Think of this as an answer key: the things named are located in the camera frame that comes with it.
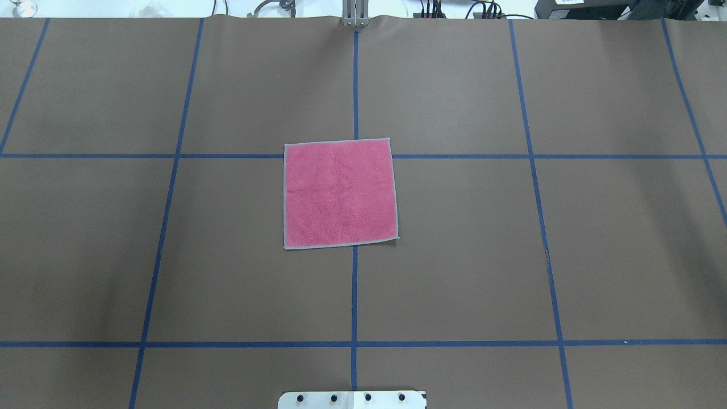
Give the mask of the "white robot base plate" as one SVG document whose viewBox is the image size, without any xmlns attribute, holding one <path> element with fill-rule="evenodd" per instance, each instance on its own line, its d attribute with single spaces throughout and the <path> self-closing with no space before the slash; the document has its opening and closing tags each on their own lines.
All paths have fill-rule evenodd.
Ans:
<svg viewBox="0 0 727 409">
<path fill-rule="evenodd" d="M 281 394 L 278 408 L 427 408 L 425 391 L 291 391 Z"/>
</svg>

